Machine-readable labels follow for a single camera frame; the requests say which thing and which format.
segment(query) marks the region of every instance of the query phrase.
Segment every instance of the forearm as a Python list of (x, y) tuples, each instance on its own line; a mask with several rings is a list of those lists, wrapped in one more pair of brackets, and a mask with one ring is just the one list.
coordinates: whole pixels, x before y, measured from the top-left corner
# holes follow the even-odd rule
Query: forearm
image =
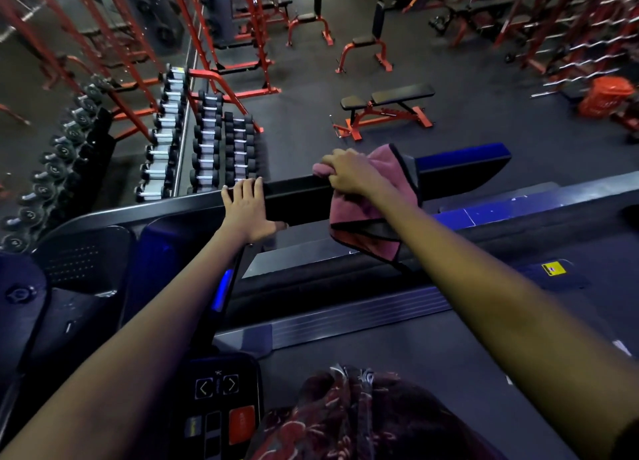
[(408, 203), (369, 197), (454, 310), (583, 458), (605, 458), (639, 415), (633, 362), (534, 283)]
[(240, 233), (220, 228), (162, 292), (76, 370), (0, 458), (120, 458), (243, 245)]

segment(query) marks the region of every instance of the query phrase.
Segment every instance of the orange bucket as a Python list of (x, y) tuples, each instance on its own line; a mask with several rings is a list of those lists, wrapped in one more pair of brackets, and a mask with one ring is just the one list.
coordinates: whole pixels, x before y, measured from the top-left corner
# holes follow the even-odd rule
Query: orange bucket
[(608, 117), (633, 93), (635, 87), (624, 77), (596, 78), (579, 104), (579, 113), (584, 117)]

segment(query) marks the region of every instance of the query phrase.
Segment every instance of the arrow button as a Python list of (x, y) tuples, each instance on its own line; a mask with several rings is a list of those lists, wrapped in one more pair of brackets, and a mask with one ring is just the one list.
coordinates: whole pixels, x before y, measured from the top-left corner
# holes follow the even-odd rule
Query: arrow button
[(228, 375), (222, 378), (222, 394), (235, 394), (240, 391), (238, 375)]
[(196, 399), (206, 399), (213, 396), (215, 383), (213, 378), (204, 378), (196, 381)]

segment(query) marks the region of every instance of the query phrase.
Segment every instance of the hand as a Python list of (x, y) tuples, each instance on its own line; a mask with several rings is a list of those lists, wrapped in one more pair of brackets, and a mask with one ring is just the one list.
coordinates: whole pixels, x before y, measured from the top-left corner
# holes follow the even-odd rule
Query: hand
[(233, 199), (229, 195), (228, 186), (224, 186), (222, 201), (226, 208), (222, 227), (237, 230), (246, 243), (255, 243), (288, 227), (281, 221), (267, 221), (262, 178), (238, 181), (233, 188)]
[(368, 158), (354, 149), (335, 149), (321, 161), (335, 169), (335, 174), (328, 177), (330, 185), (344, 194), (360, 194), (370, 198), (375, 190), (388, 184), (388, 180), (371, 165)]

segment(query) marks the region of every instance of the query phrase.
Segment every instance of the dumbbell rack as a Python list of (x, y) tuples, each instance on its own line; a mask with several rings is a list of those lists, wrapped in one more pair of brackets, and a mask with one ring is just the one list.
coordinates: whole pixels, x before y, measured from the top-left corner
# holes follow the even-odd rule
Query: dumbbell rack
[(146, 162), (140, 166), (142, 180), (135, 187), (139, 203), (172, 197), (189, 91), (186, 70), (168, 64), (153, 120), (155, 128), (150, 133), (152, 143), (146, 147)]
[(29, 250), (44, 233), (91, 210), (116, 144), (108, 134), (111, 112), (102, 107), (105, 90), (90, 84), (75, 97), (77, 108), (67, 111), (61, 135), (52, 136), (52, 149), (40, 156), (44, 170), (33, 171), (31, 189), (17, 199), (18, 215), (0, 221), (8, 232), (3, 251)]
[(222, 114), (223, 100), (214, 94), (201, 91), (199, 100), (187, 194), (211, 192), (224, 185), (232, 187), (238, 180), (257, 178), (252, 117)]

